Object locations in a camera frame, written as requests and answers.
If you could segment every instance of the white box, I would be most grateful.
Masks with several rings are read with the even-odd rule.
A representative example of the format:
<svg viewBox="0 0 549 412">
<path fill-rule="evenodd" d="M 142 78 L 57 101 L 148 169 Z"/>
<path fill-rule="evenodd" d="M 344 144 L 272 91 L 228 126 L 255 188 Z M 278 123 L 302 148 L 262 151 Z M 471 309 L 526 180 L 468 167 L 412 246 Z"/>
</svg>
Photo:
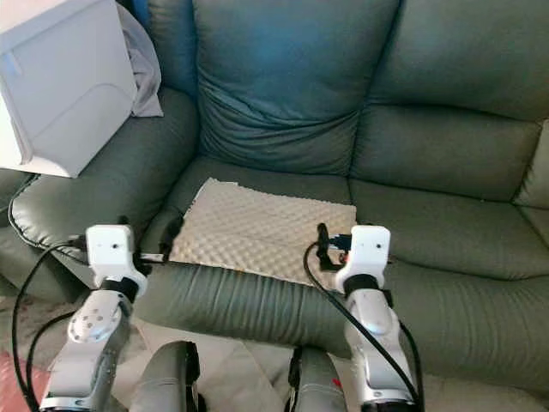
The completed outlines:
<svg viewBox="0 0 549 412">
<path fill-rule="evenodd" d="M 76 177 L 130 115 L 114 0 L 0 0 L 0 167 Z"/>
</svg>

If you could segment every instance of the sofa armrest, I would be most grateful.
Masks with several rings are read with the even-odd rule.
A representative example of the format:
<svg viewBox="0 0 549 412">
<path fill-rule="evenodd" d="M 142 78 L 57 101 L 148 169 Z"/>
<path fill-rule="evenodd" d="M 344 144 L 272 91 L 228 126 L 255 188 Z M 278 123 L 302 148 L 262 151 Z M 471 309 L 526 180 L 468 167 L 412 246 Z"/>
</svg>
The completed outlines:
<svg viewBox="0 0 549 412">
<path fill-rule="evenodd" d="M 186 94 L 162 88 L 159 97 L 164 117 L 128 119 L 77 179 L 39 176 L 12 201 L 10 221 L 27 243 L 46 247 L 120 215 L 139 241 L 193 157 L 199 129 Z"/>
</svg>

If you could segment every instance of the gray cloth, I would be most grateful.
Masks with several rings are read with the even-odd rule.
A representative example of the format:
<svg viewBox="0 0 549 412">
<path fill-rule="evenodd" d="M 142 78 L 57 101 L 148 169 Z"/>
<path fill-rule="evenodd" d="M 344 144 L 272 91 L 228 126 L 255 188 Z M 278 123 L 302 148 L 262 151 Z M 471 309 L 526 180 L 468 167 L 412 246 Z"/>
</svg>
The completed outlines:
<svg viewBox="0 0 549 412">
<path fill-rule="evenodd" d="M 158 100 L 162 77 L 153 42 L 128 10 L 120 4 L 117 8 L 137 86 L 131 114 L 138 118 L 164 116 Z"/>
</svg>

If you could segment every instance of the black cable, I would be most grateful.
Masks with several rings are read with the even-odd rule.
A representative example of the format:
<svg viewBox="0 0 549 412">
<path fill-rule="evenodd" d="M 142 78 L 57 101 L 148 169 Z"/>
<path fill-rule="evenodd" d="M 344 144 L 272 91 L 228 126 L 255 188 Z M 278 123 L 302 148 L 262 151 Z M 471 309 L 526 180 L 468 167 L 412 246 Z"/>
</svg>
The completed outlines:
<svg viewBox="0 0 549 412">
<path fill-rule="evenodd" d="M 36 332 L 36 335 L 34 335 L 33 342 L 31 343 L 31 347 L 28 350 L 27 355 L 27 364 L 25 365 L 26 369 L 26 375 L 27 375 L 27 388 L 28 392 L 32 393 L 34 396 L 34 399 L 38 399 L 36 397 L 36 392 L 34 392 L 33 387 L 33 358 L 34 358 L 34 350 L 36 349 L 36 345 L 38 344 L 38 340 L 42 335 L 44 335 L 44 332 L 46 332 L 50 327 L 52 327 L 57 322 L 61 322 L 62 320 L 66 318 L 70 318 L 72 315 L 74 315 L 75 312 L 69 312 L 65 313 L 64 315 L 57 316 L 56 318 L 53 318 L 52 320 L 49 320 L 46 324 L 43 324 L 38 332 Z"/>
<path fill-rule="evenodd" d="M 421 367 L 421 358 L 419 357 L 418 346 L 415 344 L 415 341 L 412 336 L 412 332 L 406 327 L 406 325 L 401 321 L 401 329 L 406 335 L 408 343 L 410 344 L 410 349 L 412 350 L 413 363 L 415 365 L 415 382 L 418 386 L 418 397 L 421 401 L 421 405 L 425 405 L 425 394 L 423 392 L 423 372 Z"/>
<path fill-rule="evenodd" d="M 326 299 L 329 300 L 329 302 L 335 306 L 335 308 L 341 312 L 345 318 L 355 328 L 359 330 L 359 332 L 366 338 L 366 340 L 371 343 L 371 345 L 379 352 L 379 354 L 393 367 L 395 372 L 398 374 L 398 376 L 402 379 L 404 382 L 404 385 L 407 387 L 408 391 L 410 392 L 410 395 L 412 396 L 412 399 L 416 405 L 418 405 L 419 410 L 422 412 L 425 410 L 425 405 L 421 402 L 421 399 L 419 398 L 418 392 L 416 391 L 415 387 L 413 386 L 412 382 L 408 378 L 408 376 L 404 373 L 402 368 L 396 361 L 393 359 L 393 357 L 385 350 L 385 348 L 377 341 L 377 339 L 344 307 L 340 301 L 338 301 L 328 290 L 326 290 L 323 285 L 320 284 L 320 282 L 316 279 L 316 277 L 311 273 L 311 270 L 309 269 L 309 254 L 311 253 L 312 249 L 318 245 L 318 242 L 314 242 L 309 245 L 307 250 L 305 251 L 305 254 L 303 256 L 303 268 L 305 269 L 305 273 L 307 274 L 307 277 L 309 277 L 309 280 L 312 282 L 312 284 L 315 286 L 315 288 L 318 289 L 318 291 L 326 297 Z"/>
<path fill-rule="evenodd" d="M 33 268 L 31 269 L 30 273 L 28 274 L 27 279 L 23 282 L 23 285 L 21 286 L 21 290 L 19 291 L 17 298 L 15 299 L 14 310 L 11 315 L 11 349 L 14 357 L 15 376 L 17 377 L 17 383 L 19 384 L 21 393 L 25 398 L 25 402 L 27 403 L 29 409 L 32 412 L 39 410 L 39 404 L 34 394 L 29 392 L 28 386 L 23 380 L 23 375 L 21 373 L 21 364 L 19 363 L 19 351 L 17 350 L 17 314 L 19 312 L 19 306 L 21 306 L 21 301 L 23 299 L 23 296 L 27 291 L 28 285 L 33 279 L 34 275 L 36 274 L 38 268 L 40 267 L 44 259 L 47 258 L 47 256 L 52 251 L 55 251 L 60 247 L 68 246 L 68 245 L 70 245 L 70 242 L 56 243 L 54 245 L 51 245 L 45 251 L 42 252 L 38 260 L 34 264 Z"/>
</svg>

